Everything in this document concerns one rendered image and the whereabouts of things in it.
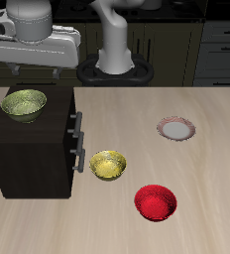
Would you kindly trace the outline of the grey drawer unit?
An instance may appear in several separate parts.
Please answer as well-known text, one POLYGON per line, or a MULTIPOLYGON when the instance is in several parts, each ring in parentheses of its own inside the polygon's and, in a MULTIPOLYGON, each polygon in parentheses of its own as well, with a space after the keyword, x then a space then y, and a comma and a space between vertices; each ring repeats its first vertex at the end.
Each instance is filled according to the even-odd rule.
POLYGON ((204 23, 193 85, 230 87, 230 21, 204 23))

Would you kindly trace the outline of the dark kitchen cupboards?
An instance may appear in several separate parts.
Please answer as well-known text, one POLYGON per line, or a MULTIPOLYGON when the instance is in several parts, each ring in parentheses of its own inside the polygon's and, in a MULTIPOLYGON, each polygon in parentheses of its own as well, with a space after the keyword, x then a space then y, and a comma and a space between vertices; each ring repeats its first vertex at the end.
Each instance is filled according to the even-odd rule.
MULTIPOLYGON (((127 48, 140 54, 154 69, 154 77, 147 86, 190 86, 194 77, 203 21, 192 11, 191 0, 169 0, 168 8, 143 10, 117 8, 128 25, 127 48)), ((50 0, 53 23, 73 27, 80 33, 79 64, 90 54, 98 54, 103 47, 101 20, 97 12, 79 0, 50 0)), ((0 10, 6 0, 0 0, 0 10)), ((52 66, 21 64, 19 75, 13 75, 0 62, 0 86, 68 85, 80 86, 77 67, 65 67, 60 79, 53 78, 52 66)))

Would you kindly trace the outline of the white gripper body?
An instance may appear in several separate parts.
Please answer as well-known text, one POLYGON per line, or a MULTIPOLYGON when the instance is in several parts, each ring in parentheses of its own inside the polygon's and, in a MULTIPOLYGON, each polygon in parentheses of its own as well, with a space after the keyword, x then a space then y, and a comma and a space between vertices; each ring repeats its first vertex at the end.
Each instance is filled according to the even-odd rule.
POLYGON ((75 68, 79 63, 80 33, 73 27, 53 25, 52 34, 38 45, 25 45, 0 35, 0 62, 75 68))

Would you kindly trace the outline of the red bowl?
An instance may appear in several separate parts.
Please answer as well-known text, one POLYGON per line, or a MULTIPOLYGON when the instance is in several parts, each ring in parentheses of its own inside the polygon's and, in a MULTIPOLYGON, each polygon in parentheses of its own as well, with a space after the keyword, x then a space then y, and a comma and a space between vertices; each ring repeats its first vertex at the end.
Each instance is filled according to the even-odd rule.
POLYGON ((136 192, 134 204, 143 217, 159 222, 174 214, 177 200, 169 189, 159 185, 148 185, 136 192))

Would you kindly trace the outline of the dark wooden cabinet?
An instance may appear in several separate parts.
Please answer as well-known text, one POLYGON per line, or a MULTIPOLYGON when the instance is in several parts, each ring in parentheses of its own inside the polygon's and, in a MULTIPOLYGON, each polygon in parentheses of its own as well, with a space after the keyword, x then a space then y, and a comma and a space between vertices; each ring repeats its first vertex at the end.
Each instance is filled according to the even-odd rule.
POLYGON ((40 86, 48 101, 32 123, 0 111, 0 190, 6 198, 69 198, 85 151, 71 86, 40 86))

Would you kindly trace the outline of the white plate with red rim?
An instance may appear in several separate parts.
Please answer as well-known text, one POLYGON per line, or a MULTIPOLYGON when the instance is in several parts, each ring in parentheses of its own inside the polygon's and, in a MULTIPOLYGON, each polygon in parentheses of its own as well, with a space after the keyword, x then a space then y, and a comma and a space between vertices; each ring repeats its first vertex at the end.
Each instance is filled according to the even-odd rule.
POLYGON ((161 136, 176 142, 188 140, 196 133, 195 126, 189 120, 177 116, 162 119, 157 130, 161 136))

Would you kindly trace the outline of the yellow bowl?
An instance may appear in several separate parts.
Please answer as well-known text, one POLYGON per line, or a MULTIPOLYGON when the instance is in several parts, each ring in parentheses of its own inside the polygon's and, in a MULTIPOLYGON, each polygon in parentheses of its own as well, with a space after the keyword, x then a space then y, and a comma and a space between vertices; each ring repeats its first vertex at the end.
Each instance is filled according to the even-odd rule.
POLYGON ((89 168, 98 179, 113 181, 122 176, 127 160, 117 151, 101 151, 90 159, 89 168))

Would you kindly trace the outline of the green bowl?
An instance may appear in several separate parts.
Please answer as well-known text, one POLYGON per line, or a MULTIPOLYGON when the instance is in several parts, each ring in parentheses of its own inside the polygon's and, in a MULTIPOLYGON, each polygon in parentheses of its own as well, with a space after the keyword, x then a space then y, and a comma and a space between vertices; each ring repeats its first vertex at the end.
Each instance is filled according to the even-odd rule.
POLYGON ((1 109, 14 121, 32 123, 43 113, 47 97, 38 90, 23 89, 7 95, 1 109))

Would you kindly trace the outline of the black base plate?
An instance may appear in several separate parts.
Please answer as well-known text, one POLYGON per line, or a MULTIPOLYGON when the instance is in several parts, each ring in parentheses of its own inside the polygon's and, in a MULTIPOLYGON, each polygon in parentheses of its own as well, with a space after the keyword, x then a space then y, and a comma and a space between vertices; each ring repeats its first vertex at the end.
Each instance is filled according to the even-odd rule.
POLYGON ((92 87, 134 87, 147 86, 154 77, 153 67, 140 54, 132 54, 134 67, 122 74, 105 73, 96 67, 98 54, 90 54, 77 67, 77 78, 83 86, 92 87))

